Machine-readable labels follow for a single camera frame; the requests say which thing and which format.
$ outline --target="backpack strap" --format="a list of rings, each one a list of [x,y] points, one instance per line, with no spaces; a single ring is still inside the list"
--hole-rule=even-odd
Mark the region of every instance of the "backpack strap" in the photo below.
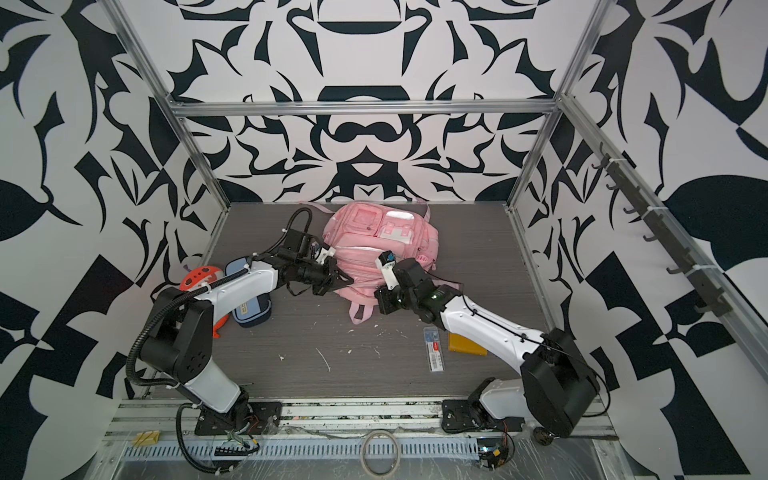
[[[423,199],[421,199],[421,198],[417,198],[417,199],[416,199],[416,203],[417,203],[417,204],[424,204],[424,205],[426,205],[426,206],[427,206],[427,212],[424,214],[424,221],[425,221],[426,223],[429,223],[429,219],[432,217],[432,211],[429,209],[429,204],[428,204],[428,203],[426,203],[426,202],[425,202]]]
[[[305,202],[304,200],[301,200],[299,202],[302,205],[309,205],[310,207],[315,207],[317,210],[320,210],[324,214],[331,214],[333,215],[335,212],[327,207],[324,207],[323,205],[316,204],[315,202]]]
[[[352,302],[352,305],[349,306],[349,318],[355,325],[365,322],[371,318],[371,315],[373,315],[373,305],[360,305]]]

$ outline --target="black and white patterned wall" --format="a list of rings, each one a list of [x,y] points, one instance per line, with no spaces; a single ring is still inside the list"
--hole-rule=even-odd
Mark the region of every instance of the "black and white patterned wall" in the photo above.
[[[551,98],[594,0],[130,0],[177,100]]]
[[[506,200],[543,114],[190,118],[231,201]]]
[[[0,118],[2,477],[62,478],[220,208],[94,0],[2,3]]]
[[[575,92],[763,317],[766,21],[758,1],[620,0]],[[648,478],[764,478],[768,385],[597,162],[561,120],[518,212],[623,447]]]

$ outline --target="pink backpack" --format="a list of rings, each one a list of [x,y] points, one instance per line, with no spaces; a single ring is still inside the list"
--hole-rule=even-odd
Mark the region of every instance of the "pink backpack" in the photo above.
[[[349,318],[360,324],[373,314],[378,300],[376,288],[384,277],[376,258],[387,250],[398,260],[416,258],[424,270],[435,269],[437,230],[429,224],[429,205],[422,218],[418,214],[367,202],[352,202],[333,214],[323,231],[323,241],[336,249],[339,268],[355,283],[337,290],[352,302]]]

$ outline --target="white debris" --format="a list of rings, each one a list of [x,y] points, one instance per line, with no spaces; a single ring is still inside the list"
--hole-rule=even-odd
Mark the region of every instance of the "white debris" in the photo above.
[[[331,371],[331,366],[328,365],[328,360],[326,360],[326,357],[323,355],[323,352],[320,352],[317,348],[315,348],[315,350],[317,350],[317,352],[320,354],[320,356],[322,356],[323,361],[326,363],[326,366],[328,367],[328,371],[330,372]]]

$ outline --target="red toy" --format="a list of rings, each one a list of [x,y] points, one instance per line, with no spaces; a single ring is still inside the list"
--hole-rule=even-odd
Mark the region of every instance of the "red toy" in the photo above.
[[[224,272],[221,268],[215,266],[199,266],[184,277],[184,280],[181,281],[181,285],[179,285],[179,290],[182,292],[192,290],[201,286],[203,282],[211,284],[220,278],[224,278]],[[230,314],[228,313],[221,317],[221,320],[216,322],[216,325],[214,325],[214,339],[221,337],[217,330],[221,328],[229,318]]]

